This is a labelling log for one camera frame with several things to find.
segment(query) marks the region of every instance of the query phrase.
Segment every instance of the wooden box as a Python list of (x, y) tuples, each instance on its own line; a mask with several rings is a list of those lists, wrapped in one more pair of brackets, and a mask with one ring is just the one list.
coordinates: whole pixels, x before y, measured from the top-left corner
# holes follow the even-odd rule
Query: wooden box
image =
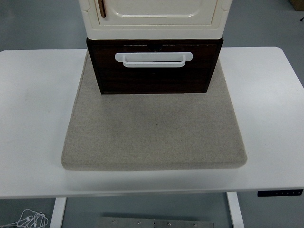
[[(205, 93), (223, 39), (90, 40), (87, 46), (101, 94)], [(182, 67), (125, 67), (117, 53), (190, 52)]]

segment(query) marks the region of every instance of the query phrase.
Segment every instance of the felt pad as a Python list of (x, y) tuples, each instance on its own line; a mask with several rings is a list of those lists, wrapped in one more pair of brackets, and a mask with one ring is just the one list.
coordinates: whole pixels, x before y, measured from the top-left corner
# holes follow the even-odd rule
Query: felt pad
[(246, 161), (219, 61), (205, 94), (101, 95), (87, 55), (62, 152), (65, 169), (221, 169)]

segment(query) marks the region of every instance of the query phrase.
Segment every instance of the cabinet door handle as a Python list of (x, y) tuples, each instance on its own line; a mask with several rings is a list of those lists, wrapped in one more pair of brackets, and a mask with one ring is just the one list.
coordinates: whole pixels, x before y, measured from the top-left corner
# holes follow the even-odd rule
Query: cabinet door handle
[(104, 0), (98, 0), (98, 5), (99, 5), (99, 10), (100, 10), (100, 15), (101, 17), (105, 18), (105, 4)]
[(125, 67), (183, 67), (193, 59), (191, 52), (116, 53), (117, 62)]

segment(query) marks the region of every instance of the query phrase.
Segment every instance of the metal plate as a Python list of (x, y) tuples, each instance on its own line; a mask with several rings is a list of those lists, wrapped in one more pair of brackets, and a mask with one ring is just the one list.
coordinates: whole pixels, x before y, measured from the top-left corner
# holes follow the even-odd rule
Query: metal plate
[(96, 228), (213, 228), (212, 222), (101, 217)]

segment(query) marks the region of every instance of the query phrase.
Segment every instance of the table top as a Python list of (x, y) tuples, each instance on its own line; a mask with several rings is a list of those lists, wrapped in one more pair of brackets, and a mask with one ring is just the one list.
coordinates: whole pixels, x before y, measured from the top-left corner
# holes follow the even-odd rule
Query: table top
[(222, 48), (248, 156), (238, 169), (67, 171), (63, 148), (85, 49), (0, 53), (0, 198), (304, 187), (304, 89), (276, 47)]

